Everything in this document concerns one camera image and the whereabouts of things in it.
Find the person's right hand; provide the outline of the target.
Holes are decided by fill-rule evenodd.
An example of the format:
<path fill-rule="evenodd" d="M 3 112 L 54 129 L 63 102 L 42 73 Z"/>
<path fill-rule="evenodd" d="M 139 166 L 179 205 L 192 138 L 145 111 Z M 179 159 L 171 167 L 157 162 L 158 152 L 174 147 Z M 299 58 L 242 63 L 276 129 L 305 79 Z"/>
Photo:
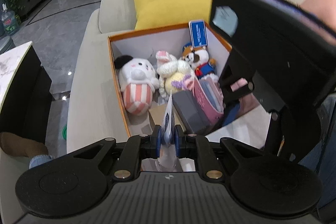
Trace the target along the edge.
<path fill-rule="evenodd" d="M 305 0 L 301 8 L 314 14 L 330 28 L 336 26 L 336 0 Z"/>

